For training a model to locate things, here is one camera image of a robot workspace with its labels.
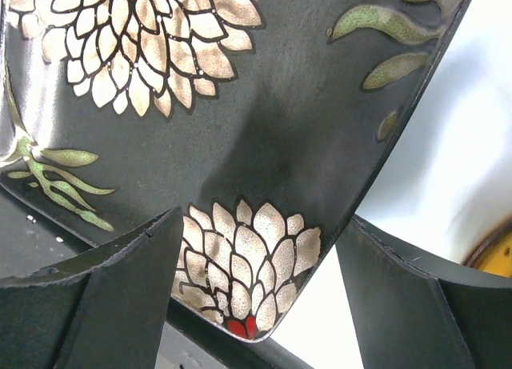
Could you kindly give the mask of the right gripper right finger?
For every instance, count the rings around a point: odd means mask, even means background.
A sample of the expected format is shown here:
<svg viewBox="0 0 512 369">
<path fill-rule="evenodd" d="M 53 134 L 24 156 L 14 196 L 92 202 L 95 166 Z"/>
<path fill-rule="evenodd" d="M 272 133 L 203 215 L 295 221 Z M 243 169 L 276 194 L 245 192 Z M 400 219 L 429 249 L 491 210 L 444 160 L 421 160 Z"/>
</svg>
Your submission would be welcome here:
<svg viewBox="0 0 512 369">
<path fill-rule="evenodd" d="M 354 216 L 336 242 L 365 368 L 509 368 L 511 281 Z"/>
</svg>

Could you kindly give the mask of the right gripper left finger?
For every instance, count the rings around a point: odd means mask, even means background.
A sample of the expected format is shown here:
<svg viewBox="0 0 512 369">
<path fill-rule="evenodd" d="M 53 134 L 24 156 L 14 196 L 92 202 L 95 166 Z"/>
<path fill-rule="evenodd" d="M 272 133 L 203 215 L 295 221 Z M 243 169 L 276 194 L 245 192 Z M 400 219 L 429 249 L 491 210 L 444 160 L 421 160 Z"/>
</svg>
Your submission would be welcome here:
<svg viewBox="0 0 512 369">
<path fill-rule="evenodd" d="M 174 208 L 72 259 L 4 278 L 2 367 L 154 367 L 182 230 Z"/>
</svg>

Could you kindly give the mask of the black floral square plate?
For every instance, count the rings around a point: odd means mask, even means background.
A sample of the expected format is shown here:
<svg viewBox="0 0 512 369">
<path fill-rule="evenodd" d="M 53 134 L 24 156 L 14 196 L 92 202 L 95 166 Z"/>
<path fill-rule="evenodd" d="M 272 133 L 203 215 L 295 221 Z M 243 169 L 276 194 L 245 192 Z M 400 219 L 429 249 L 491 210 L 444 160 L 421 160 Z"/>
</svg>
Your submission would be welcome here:
<svg viewBox="0 0 512 369">
<path fill-rule="evenodd" d="M 281 322 L 470 0 L 1 0 L 1 184 L 98 245 L 183 213 L 172 295 Z"/>
</svg>

